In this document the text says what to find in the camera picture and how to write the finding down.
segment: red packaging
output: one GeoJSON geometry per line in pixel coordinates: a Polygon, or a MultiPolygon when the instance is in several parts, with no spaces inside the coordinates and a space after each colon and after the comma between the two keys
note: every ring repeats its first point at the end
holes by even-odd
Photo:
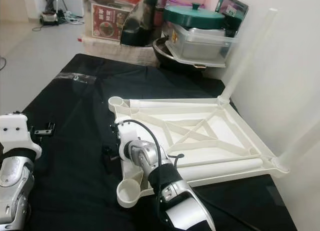
{"type": "Polygon", "coordinates": [[[93,37],[120,40],[129,11],[92,3],[91,14],[93,37]]]}

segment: tiled floor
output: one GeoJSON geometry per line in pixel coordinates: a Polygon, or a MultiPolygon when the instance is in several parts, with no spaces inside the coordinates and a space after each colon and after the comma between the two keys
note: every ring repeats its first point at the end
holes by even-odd
{"type": "Polygon", "coordinates": [[[0,23],[0,114],[23,110],[75,54],[84,25],[63,24],[31,31],[34,23],[0,23]]]}

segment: green pot lid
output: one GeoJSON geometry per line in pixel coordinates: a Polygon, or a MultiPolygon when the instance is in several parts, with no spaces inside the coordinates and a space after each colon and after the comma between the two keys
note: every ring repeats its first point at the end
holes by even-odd
{"type": "Polygon", "coordinates": [[[223,14],[199,8],[199,6],[199,3],[193,3],[192,7],[169,5],[164,9],[163,18],[189,28],[215,30],[223,27],[225,17],[223,14]]]}

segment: white plastic tube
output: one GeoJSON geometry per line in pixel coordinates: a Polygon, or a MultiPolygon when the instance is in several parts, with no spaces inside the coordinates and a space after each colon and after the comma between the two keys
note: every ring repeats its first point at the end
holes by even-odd
{"type": "Polygon", "coordinates": [[[178,172],[184,180],[194,181],[256,169],[261,167],[262,164],[263,161],[260,158],[252,158],[239,161],[181,167],[178,168],[178,172]]]}
{"type": "Polygon", "coordinates": [[[237,87],[240,79],[242,78],[244,72],[247,70],[248,66],[250,65],[254,54],[256,53],[257,49],[267,36],[271,24],[273,20],[275,19],[275,16],[277,14],[278,10],[275,8],[270,8],[268,10],[268,13],[266,14],[266,17],[264,19],[263,25],[256,35],[252,46],[248,49],[248,52],[246,53],[246,56],[242,59],[236,70],[234,71],[230,81],[227,83],[226,87],[224,88],[222,94],[218,97],[219,101],[222,104],[228,104],[230,101],[230,97],[232,93],[234,92],[235,88],[237,87]]]}
{"type": "Polygon", "coordinates": [[[215,103],[188,103],[188,102],[156,102],[130,99],[130,108],[172,108],[172,107],[200,107],[200,106],[217,106],[215,103]]]}

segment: white wall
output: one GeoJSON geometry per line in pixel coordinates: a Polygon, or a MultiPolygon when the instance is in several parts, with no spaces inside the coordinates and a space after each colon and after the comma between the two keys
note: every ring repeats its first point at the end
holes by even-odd
{"type": "Polygon", "coordinates": [[[0,20],[28,22],[25,0],[0,0],[0,20]]]}
{"type": "MultiPolygon", "coordinates": [[[[68,10],[71,11],[74,15],[81,17],[84,15],[83,0],[64,0],[64,2],[68,10]]],[[[65,11],[65,7],[62,2],[59,3],[59,8],[65,11]]]]}
{"type": "MultiPolygon", "coordinates": [[[[218,0],[211,0],[213,9],[218,0]]],[[[320,120],[320,0],[242,0],[249,12],[227,69],[211,76],[226,84],[253,41],[268,8],[279,10],[232,99],[239,113],[279,155],[320,120]]],[[[289,175],[274,180],[300,231],[320,230],[320,145],[289,175]]]]}
{"type": "Polygon", "coordinates": [[[28,18],[39,19],[41,12],[46,8],[46,0],[24,0],[28,18]]]}

